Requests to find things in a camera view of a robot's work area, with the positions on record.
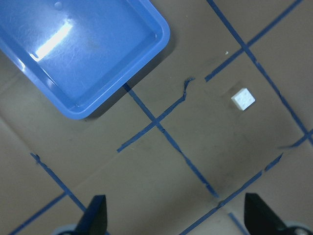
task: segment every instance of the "small white block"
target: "small white block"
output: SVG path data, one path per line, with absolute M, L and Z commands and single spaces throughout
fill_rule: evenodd
M 255 102 L 255 98 L 251 95 L 247 88 L 242 88 L 231 99 L 238 109 L 242 111 Z

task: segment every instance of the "blue tray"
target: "blue tray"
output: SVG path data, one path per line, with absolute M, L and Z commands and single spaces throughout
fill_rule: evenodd
M 91 114 L 169 37 L 148 0 L 0 2 L 0 49 L 73 119 Z

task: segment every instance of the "blue plastic bin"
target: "blue plastic bin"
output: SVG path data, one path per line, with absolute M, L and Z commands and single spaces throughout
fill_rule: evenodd
M 0 2 L 0 49 L 73 119 L 90 115 L 169 37 L 148 0 Z

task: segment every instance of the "gray floor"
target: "gray floor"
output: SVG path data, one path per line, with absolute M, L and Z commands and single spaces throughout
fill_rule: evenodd
M 111 235 L 240 235 L 247 191 L 313 227 L 313 2 L 215 0 L 242 41 L 211 1 L 152 2 L 169 46 L 97 118 L 67 119 L 0 54 L 1 232 L 49 235 L 106 194 Z M 118 152 L 190 77 L 186 100 Z M 239 111 L 230 98 L 243 87 L 256 102 Z

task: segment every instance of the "white cube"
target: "white cube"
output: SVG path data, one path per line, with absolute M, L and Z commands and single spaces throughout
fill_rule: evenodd
M 255 98 L 251 95 L 247 88 L 242 88 L 231 99 L 238 109 L 242 111 L 255 102 Z

